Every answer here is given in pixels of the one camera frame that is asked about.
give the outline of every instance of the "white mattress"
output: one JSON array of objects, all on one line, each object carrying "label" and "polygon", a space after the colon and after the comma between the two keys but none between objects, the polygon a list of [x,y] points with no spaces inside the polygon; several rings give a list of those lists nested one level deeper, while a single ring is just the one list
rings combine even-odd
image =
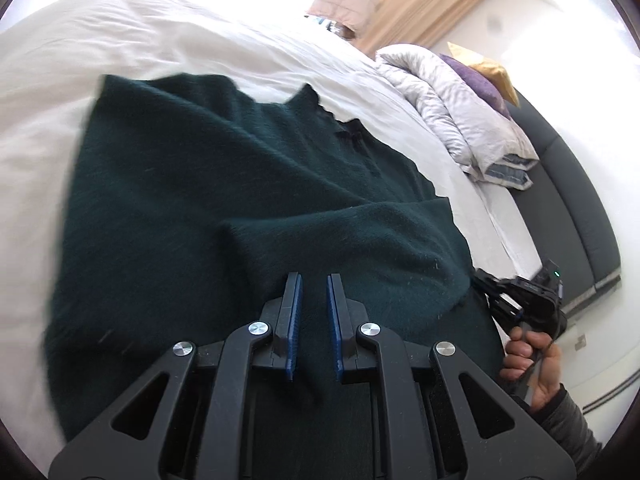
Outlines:
[{"label": "white mattress", "polygon": [[41,340],[84,120],[103,74],[178,72],[228,75],[262,102],[310,83],[450,198],[476,266],[512,276],[540,264],[507,190],[472,184],[372,62],[322,27],[256,0],[57,2],[0,34],[0,417],[42,471],[63,445]]}]

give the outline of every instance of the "gray sleeve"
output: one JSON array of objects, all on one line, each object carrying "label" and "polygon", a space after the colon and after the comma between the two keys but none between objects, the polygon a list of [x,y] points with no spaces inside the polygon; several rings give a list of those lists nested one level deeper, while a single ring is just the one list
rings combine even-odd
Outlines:
[{"label": "gray sleeve", "polygon": [[533,418],[569,454],[579,475],[596,459],[602,444],[596,441],[580,408],[564,386],[548,407],[551,410],[543,408]]}]

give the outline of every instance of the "human hand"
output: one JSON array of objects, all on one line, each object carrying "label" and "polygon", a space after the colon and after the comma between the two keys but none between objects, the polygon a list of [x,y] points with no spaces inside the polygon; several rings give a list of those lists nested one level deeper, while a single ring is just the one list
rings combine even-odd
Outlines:
[{"label": "human hand", "polygon": [[533,374],[529,379],[529,386],[533,388],[531,413],[541,410],[554,398],[560,390],[560,347],[553,343],[551,336],[544,332],[527,332],[526,341],[521,341],[522,329],[517,326],[509,334],[509,341],[504,349],[504,368],[500,370],[500,377],[506,381],[516,381],[529,368],[533,361],[530,357],[533,349],[543,352],[540,373]]}]

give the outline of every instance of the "green fabric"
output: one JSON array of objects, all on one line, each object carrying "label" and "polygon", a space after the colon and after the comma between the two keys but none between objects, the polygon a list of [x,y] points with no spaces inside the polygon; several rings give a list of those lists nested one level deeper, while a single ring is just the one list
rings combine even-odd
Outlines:
[{"label": "green fabric", "polygon": [[371,478],[365,385],[335,383],[325,277],[403,338],[454,341],[495,375],[449,201],[310,86],[259,104],[223,76],[107,76],[72,179],[46,333],[72,438],[175,342],[224,339],[304,278],[292,386],[260,396],[255,476]]}]

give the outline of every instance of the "blue rubber pad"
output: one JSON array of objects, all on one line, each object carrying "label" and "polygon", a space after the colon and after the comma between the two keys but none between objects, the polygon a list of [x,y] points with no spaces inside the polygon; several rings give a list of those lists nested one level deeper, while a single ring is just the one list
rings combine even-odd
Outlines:
[{"label": "blue rubber pad", "polygon": [[338,310],[335,306],[334,282],[331,276],[326,277],[326,307],[331,326],[331,340],[334,346],[335,377],[342,380],[344,366],[342,364],[342,339],[340,338],[340,323],[338,322]]},{"label": "blue rubber pad", "polygon": [[291,318],[289,319],[289,329],[287,330],[287,362],[284,371],[289,381],[293,380],[293,371],[296,369],[296,359],[298,357],[298,332],[300,331],[300,311],[302,304],[302,275],[296,278],[296,287],[293,291],[293,306],[291,307]]}]

